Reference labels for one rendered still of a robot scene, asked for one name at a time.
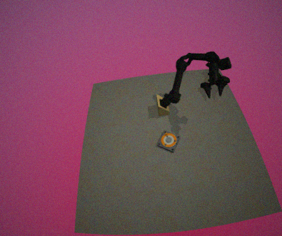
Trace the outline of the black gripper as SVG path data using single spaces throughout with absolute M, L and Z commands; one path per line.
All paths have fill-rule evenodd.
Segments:
M 221 96 L 221 93 L 223 91 L 223 88 L 230 83 L 230 79 L 228 77 L 222 76 L 219 77 L 218 70 L 211 70 L 209 73 L 209 83 L 203 82 L 201 83 L 201 88 L 203 88 L 208 96 L 210 98 L 211 96 L 211 86 L 214 84 L 218 85 L 218 94 Z

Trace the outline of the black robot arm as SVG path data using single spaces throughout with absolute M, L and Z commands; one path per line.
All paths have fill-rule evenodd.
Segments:
M 187 62 L 184 61 L 189 59 Z M 219 56 L 214 52 L 210 51 L 206 54 L 196 54 L 196 53 L 188 53 L 185 56 L 182 56 L 176 61 L 176 76 L 174 79 L 173 89 L 169 92 L 169 94 L 164 94 L 164 98 L 160 99 L 160 105 L 167 109 L 167 106 L 172 103 L 177 103 L 181 100 L 181 94 L 179 94 L 179 87 L 181 86 L 183 72 L 186 70 L 186 67 L 192 62 L 192 60 L 203 60 L 210 63 L 207 63 L 206 66 L 209 67 L 209 71 L 218 70 L 221 71 L 225 69 L 231 69 L 231 61 L 228 57 L 219 59 Z

